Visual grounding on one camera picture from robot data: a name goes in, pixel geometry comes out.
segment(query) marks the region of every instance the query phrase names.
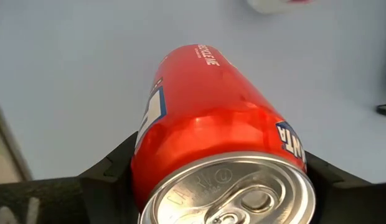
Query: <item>soda can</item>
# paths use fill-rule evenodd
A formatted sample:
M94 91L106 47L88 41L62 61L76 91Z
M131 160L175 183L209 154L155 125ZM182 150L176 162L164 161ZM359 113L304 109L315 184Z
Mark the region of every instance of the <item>soda can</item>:
M309 223L314 212L297 134L207 45L161 62L131 169L141 224Z

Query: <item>black object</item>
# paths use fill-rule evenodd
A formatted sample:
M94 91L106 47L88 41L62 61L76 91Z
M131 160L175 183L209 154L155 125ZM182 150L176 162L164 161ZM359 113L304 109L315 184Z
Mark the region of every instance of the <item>black object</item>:
M130 160L137 133L78 177L0 185L0 224L132 223ZM371 184L307 153L313 224L386 223L386 184Z
M379 105L376 107L376 112L382 115L386 115L386 105Z

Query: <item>pull tab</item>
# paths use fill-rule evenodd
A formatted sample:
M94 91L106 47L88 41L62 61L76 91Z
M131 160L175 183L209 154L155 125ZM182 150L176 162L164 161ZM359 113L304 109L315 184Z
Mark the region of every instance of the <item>pull tab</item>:
M251 185L229 195L223 202L211 207L205 224L238 224L260 220L278 205L279 195L264 185Z

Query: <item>white table surface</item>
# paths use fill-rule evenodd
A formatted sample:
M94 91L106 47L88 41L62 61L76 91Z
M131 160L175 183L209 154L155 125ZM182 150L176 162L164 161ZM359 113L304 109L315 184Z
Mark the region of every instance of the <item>white table surface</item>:
M0 105L36 179L77 175L138 128L158 63L213 45L305 149L386 181L386 0L261 16L242 0L0 0Z

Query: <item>blue logo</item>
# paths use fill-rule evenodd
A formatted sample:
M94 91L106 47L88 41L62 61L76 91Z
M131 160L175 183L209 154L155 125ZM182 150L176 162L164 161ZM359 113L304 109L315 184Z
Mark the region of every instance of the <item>blue logo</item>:
M293 128L286 121L276 123L276 128L278 129L280 140L283 142L281 147L295 157L301 158L306 164L305 151Z
M138 138L136 140L136 146L141 142L144 135L148 132L149 128L158 120L163 118L167 114L166 101L164 97L164 90L160 86L155 90L148 101L144 116L141 122L141 126L138 131Z

